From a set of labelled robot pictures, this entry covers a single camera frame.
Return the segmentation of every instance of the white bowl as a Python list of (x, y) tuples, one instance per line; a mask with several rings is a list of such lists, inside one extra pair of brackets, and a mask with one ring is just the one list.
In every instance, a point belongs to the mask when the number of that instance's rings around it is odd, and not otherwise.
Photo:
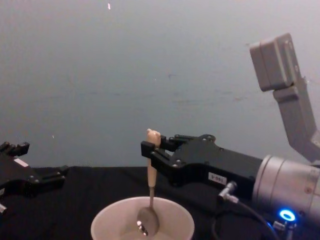
[(152, 238), (138, 231), (137, 215), (149, 206), (148, 196), (117, 201), (103, 210), (91, 224), (93, 240), (191, 240), (195, 223), (191, 214), (181, 205), (155, 197), (153, 207), (159, 218), (159, 232)]

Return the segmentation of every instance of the gray wall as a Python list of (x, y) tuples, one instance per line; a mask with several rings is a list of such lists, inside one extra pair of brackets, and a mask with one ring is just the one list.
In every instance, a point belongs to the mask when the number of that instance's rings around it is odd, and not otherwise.
[(0, 139), (30, 142), (30, 165), (142, 166), (147, 128), (210, 133), (234, 151), (306, 162), (287, 142), (272, 93), (259, 89), (248, 44), (292, 34), (319, 120), (319, 0), (111, 7), (1, 0)]

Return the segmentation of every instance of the cable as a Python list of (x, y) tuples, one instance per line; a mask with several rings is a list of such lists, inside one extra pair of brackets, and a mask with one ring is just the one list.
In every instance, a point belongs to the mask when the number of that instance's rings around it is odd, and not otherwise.
[(261, 216), (259, 215), (256, 211), (254, 211), (251, 207), (245, 205), (244, 203), (238, 201), (236, 203), (238, 206), (242, 207), (244, 210), (246, 210), (248, 213), (250, 213), (250, 215), (246, 215), (246, 214), (241, 214), (238, 213), (236, 211), (222, 211), (221, 213), (217, 214), (216, 217), (213, 220), (213, 224), (212, 224), (212, 235), (214, 237), (215, 240), (221, 240), (221, 238), (218, 236), (217, 232), (216, 232), (216, 223), (217, 223), (217, 219), (224, 216), (227, 213), (231, 213), (233, 215), (236, 216), (240, 216), (240, 217), (246, 217), (246, 218), (250, 218), (253, 219), (261, 224), (263, 224), (267, 229), (268, 232), (270, 233), (270, 236), (272, 236), (273, 240), (280, 240), (280, 238), (278, 237), (276, 231), (267, 223), (267, 221)]

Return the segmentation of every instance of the spoon handle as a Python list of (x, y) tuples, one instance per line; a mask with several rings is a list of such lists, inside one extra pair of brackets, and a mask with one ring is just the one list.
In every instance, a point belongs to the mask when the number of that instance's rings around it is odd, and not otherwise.
[(150, 208), (153, 208), (154, 207), (155, 187), (154, 186), (149, 187), (149, 191), (150, 191)]

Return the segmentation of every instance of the silver cylindrical robot wrist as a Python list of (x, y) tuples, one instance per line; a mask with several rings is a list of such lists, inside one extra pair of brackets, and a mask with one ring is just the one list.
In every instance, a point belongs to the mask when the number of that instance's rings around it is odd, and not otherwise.
[(290, 210), (299, 222), (320, 227), (320, 169), (268, 155), (253, 188), (255, 205), (274, 214)]

